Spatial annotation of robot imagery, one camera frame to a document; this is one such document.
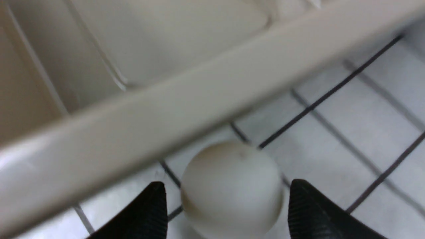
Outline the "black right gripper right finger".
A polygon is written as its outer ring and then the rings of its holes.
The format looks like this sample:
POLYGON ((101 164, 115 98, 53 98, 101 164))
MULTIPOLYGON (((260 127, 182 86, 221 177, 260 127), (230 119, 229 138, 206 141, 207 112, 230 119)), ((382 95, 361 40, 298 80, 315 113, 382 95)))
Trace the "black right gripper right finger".
POLYGON ((290 186, 288 227, 292 239, 384 239, 304 179, 290 186))

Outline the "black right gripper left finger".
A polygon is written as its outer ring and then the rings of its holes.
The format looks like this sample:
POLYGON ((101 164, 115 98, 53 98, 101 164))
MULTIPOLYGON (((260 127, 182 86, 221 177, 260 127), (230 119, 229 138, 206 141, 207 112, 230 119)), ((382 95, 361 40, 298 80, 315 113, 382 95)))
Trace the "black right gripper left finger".
POLYGON ((151 182, 128 206, 90 239, 165 239, 168 230, 166 189, 151 182))

